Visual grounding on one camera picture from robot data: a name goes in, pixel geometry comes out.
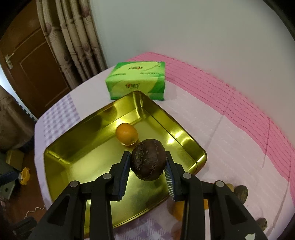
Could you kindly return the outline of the gold metal tray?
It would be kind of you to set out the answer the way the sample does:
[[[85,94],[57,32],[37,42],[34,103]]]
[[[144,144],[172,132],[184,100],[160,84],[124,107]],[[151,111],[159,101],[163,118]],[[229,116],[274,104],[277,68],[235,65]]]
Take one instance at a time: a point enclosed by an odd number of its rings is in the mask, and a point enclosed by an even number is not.
[[[123,145],[115,136],[122,123],[135,127],[139,142],[160,141],[185,172],[196,174],[207,161],[206,151],[184,127],[156,102],[135,91],[89,115],[45,149],[46,180],[53,201],[70,182],[92,182],[120,162],[125,151],[132,152],[135,145]],[[110,203],[113,226],[145,216],[168,197],[164,173],[155,181],[143,181],[130,170],[122,200]]]

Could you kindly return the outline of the dark purple passion fruit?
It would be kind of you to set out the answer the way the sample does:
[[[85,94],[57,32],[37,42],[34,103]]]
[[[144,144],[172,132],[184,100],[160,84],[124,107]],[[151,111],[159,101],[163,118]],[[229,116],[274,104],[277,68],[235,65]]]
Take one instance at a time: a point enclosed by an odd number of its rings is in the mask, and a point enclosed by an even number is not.
[[[166,167],[166,150],[155,139],[141,141],[131,153],[131,170],[143,181],[159,178]]]

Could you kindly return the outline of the orange tangerine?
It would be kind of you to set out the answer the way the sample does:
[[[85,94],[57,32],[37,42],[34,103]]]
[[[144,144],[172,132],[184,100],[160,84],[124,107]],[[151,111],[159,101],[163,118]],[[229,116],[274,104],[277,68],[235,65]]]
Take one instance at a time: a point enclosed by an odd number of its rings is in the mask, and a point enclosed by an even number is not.
[[[128,123],[120,124],[116,128],[115,135],[119,142],[126,146],[133,145],[138,141],[138,131]]]
[[[184,207],[185,207],[184,201],[176,201],[172,203],[172,207],[170,209],[171,215],[180,222],[183,220]]]

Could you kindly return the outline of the brown longan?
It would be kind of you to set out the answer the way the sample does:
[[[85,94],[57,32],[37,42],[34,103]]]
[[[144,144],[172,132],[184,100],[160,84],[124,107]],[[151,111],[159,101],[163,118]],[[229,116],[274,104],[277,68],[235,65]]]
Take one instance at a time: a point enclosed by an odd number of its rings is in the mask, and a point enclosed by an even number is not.
[[[257,219],[256,223],[258,224],[258,226],[261,228],[262,231],[264,231],[268,227],[268,222],[266,218],[264,217]]]

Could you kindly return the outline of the yellow toy on floor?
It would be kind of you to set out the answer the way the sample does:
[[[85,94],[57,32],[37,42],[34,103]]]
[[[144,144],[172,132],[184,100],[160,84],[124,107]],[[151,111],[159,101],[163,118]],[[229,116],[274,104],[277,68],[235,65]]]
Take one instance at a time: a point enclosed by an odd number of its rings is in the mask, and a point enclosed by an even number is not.
[[[27,185],[27,182],[30,180],[30,169],[28,167],[24,167],[23,170],[19,173],[18,180],[21,185]]]

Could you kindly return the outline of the pink purple checked tablecloth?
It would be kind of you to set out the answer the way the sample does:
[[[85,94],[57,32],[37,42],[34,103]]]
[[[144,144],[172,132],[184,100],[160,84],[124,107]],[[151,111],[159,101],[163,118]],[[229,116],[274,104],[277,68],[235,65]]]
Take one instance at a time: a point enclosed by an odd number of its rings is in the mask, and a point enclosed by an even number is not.
[[[158,104],[206,150],[206,165],[197,176],[246,185],[247,209],[254,218],[267,219],[268,239],[278,239],[294,215],[294,144],[272,117],[231,85],[178,59],[146,52],[128,61],[166,62],[165,101]],[[68,93],[35,125],[34,163],[47,209],[52,200],[44,151],[71,126],[110,103],[105,79],[113,68]],[[172,239],[178,226],[167,206],[164,202],[120,227],[116,239]]]

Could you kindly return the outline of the cardboard box on floor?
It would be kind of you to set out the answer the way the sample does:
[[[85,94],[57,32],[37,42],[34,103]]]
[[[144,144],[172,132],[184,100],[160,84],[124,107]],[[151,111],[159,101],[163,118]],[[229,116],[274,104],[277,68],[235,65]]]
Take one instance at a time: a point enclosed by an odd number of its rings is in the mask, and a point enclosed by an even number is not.
[[[6,153],[6,163],[15,169],[22,171],[24,153],[19,150],[9,150]]]

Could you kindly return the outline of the green tissue pack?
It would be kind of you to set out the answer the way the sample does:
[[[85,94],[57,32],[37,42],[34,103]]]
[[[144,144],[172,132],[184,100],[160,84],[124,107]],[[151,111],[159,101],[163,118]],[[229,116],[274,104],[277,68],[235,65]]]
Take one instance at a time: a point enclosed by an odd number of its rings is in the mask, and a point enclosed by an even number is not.
[[[152,100],[164,100],[166,63],[130,61],[118,63],[105,80],[111,100],[141,91]]]

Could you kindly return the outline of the brown wooden door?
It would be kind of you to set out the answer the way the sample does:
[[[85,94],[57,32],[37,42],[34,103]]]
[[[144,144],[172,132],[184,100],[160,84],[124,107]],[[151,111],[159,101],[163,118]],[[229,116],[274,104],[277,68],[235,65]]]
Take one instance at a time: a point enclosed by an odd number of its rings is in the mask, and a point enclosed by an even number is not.
[[[4,57],[11,57],[9,70]],[[70,91],[39,24],[36,1],[30,1],[1,37],[4,74],[25,106],[40,118]]]

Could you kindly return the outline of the beige patterned curtain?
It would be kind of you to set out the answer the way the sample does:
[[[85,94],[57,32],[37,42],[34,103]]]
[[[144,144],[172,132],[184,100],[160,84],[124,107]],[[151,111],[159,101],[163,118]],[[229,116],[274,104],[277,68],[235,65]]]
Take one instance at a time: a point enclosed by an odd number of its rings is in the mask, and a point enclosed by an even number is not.
[[[70,89],[106,70],[89,1],[37,1],[43,34]]]

